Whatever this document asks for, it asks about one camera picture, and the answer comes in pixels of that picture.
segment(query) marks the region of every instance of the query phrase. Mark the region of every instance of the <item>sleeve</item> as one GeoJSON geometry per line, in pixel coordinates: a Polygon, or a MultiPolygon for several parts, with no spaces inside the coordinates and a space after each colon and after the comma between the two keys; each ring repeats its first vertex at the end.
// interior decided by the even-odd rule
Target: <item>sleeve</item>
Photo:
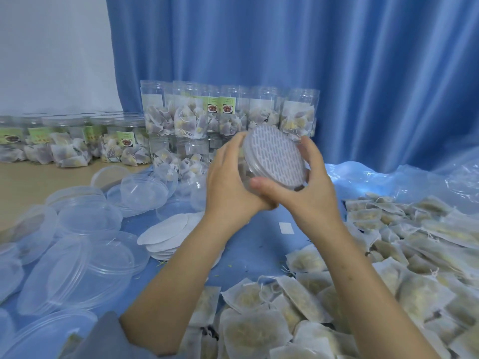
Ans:
{"type": "MultiPolygon", "coordinates": [[[[128,342],[114,312],[103,315],[90,334],[69,356],[70,359],[157,359],[150,351],[128,342]]],[[[182,359],[168,356],[162,358],[182,359]]]]}

